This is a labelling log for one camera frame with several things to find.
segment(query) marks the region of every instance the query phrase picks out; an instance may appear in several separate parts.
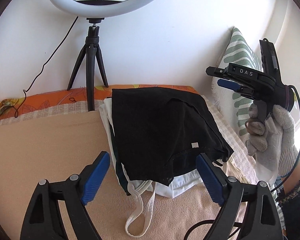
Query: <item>green and white striped fabric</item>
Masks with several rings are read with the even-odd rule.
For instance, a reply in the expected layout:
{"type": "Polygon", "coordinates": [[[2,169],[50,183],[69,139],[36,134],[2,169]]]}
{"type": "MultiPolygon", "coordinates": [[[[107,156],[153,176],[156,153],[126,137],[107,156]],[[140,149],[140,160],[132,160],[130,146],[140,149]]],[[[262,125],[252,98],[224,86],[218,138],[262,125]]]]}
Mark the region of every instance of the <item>green and white striped fabric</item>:
{"type": "MultiPolygon", "coordinates": [[[[241,32],[233,28],[231,39],[226,52],[220,62],[219,68],[226,68],[229,63],[236,63],[263,71],[257,56],[248,46],[241,32]]],[[[252,100],[241,97],[238,93],[221,88],[217,85],[218,78],[212,80],[212,91],[216,99],[217,107],[223,116],[229,121],[231,127],[245,143],[248,139],[245,122],[248,120],[248,109],[252,100]]]]}

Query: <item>white strap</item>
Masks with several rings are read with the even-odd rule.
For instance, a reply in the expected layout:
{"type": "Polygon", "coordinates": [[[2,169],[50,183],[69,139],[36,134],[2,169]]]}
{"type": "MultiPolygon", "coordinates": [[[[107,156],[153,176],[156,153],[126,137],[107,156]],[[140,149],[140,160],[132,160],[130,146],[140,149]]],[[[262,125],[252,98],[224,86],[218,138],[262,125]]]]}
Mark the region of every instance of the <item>white strap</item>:
{"type": "Polygon", "coordinates": [[[129,193],[133,196],[135,202],[136,202],[136,209],[135,211],[130,215],[130,217],[128,217],[127,219],[127,222],[126,222],[126,226],[125,226],[125,230],[126,230],[126,233],[129,235],[129,236],[132,236],[132,237],[135,237],[135,238],[138,238],[138,237],[141,237],[143,236],[146,231],[148,230],[149,226],[150,226],[150,223],[151,223],[151,219],[152,219],[152,213],[153,213],[153,205],[154,205],[154,198],[155,198],[155,188],[157,186],[157,183],[155,182],[154,184],[154,188],[153,188],[153,193],[152,193],[152,196],[151,198],[149,199],[149,202],[146,206],[146,209],[145,209],[145,224],[143,226],[143,230],[142,232],[137,235],[137,236],[134,236],[132,234],[129,233],[128,231],[128,227],[129,225],[134,221],[136,220],[136,218],[138,216],[141,215],[142,213],[142,210],[143,210],[143,201],[142,201],[142,198],[141,198],[141,195],[139,192],[137,192],[134,188],[134,185],[131,183],[131,182],[128,182],[128,191],[129,193]]]}

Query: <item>black handheld device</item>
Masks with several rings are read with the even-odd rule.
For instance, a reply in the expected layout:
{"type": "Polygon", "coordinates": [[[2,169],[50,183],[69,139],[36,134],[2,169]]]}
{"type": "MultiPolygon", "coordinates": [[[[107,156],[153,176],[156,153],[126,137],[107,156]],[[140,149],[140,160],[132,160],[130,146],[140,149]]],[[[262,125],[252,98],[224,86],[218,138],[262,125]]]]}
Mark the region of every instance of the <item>black handheld device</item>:
{"type": "Polygon", "coordinates": [[[269,113],[272,114],[274,105],[280,105],[291,111],[294,105],[294,93],[281,81],[279,62],[273,43],[263,39],[260,41],[260,47],[264,72],[229,63],[225,69],[208,67],[206,73],[221,78],[218,80],[220,87],[231,89],[245,98],[254,100],[255,104],[261,106],[258,109],[264,109],[263,112],[258,113],[258,119],[264,121],[269,113]]]}

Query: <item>metal rivet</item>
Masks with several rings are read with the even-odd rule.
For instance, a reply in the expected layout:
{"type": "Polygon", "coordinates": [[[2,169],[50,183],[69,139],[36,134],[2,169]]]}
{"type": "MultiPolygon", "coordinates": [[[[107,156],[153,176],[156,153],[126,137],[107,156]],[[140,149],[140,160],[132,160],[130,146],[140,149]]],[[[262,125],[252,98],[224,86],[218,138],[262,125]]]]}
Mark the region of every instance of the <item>metal rivet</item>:
{"type": "Polygon", "coordinates": [[[47,183],[47,181],[45,179],[42,179],[42,180],[39,181],[39,185],[44,185],[46,183],[47,183]]]}
{"type": "Polygon", "coordinates": [[[79,176],[77,174],[73,174],[70,176],[70,180],[75,181],[79,178],[79,176]]]}
{"type": "Polygon", "coordinates": [[[230,182],[236,182],[236,181],[237,181],[236,177],[234,177],[234,176],[229,176],[229,177],[228,177],[228,180],[229,180],[230,182]]]}
{"type": "Polygon", "coordinates": [[[259,184],[261,187],[267,187],[267,184],[264,181],[260,181],[259,184]]]}

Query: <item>tripod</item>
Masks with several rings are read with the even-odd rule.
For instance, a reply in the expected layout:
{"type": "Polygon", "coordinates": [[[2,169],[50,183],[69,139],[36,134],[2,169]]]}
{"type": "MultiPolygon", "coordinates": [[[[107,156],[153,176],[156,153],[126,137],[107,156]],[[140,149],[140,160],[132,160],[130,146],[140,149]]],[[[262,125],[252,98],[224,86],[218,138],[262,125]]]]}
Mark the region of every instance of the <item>tripod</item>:
{"type": "Polygon", "coordinates": [[[87,102],[88,102],[88,111],[94,111],[94,68],[95,68],[95,58],[97,58],[101,78],[105,87],[108,86],[108,81],[106,77],[105,66],[103,65],[101,49],[99,46],[99,29],[97,23],[100,23],[104,18],[93,19],[87,18],[89,23],[92,23],[93,26],[89,27],[88,36],[86,37],[86,42],[83,48],[81,49],[77,61],[75,62],[74,69],[69,81],[67,90],[72,88],[75,76],[78,73],[80,65],[84,59],[84,56],[87,55],[86,60],[86,82],[87,82],[87,102]]]}

